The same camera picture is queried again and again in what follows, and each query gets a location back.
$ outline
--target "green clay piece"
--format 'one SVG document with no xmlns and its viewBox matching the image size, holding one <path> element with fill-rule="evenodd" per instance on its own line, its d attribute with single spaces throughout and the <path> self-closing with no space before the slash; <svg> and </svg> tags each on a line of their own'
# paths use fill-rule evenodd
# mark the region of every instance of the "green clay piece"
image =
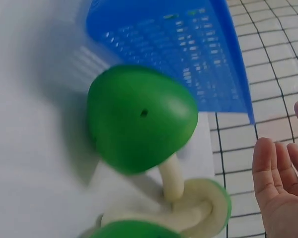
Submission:
<svg viewBox="0 0 298 238">
<path fill-rule="evenodd" d="M 141 221 L 119 221 L 97 230 L 90 238 L 183 238 L 164 227 Z"/>
<path fill-rule="evenodd" d="M 198 110 L 180 84 L 138 65 L 99 75 L 87 99 L 89 131 L 104 161 L 125 175 L 160 165 L 191 138 Z"/>
</svg>

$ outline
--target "white stem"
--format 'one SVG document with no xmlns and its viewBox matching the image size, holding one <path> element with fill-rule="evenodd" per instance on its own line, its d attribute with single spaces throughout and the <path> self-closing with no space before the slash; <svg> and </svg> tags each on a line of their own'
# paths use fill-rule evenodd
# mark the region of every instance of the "white stem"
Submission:
<svg viewBox="0 0 298 238">
<path fill-rule="evenodd" d="M 199 206 L 173 213 L 105 213 L 101 220 L 101 226 L 121 220 L 138 220 L 156 223 L 179 233 L 202 222 L 210 215 L 211 211 L 211 203 L 203 201 Z"/>
<path fill-rule="evenodd" d="M 175 202 L 182 197 L 184 191 L 184 180 L 176 154 L 171 155 L 158 167 L 163 183 L 164 199 L 167 202 Z"/>
</svg>

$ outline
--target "blue plastic basket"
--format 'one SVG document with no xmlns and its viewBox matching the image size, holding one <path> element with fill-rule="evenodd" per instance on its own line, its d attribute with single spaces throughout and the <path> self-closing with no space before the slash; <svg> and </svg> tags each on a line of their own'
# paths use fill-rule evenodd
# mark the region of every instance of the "blue plastic basket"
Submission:
<svg viewBox="0 0 298 238">
<path fill-rule="evenodd" d="M 245 66 L 225 0 L 94 0 L 87 31 L 126 64 L 186 86 L 199 111 L 248 113 Z"/>
</svg>

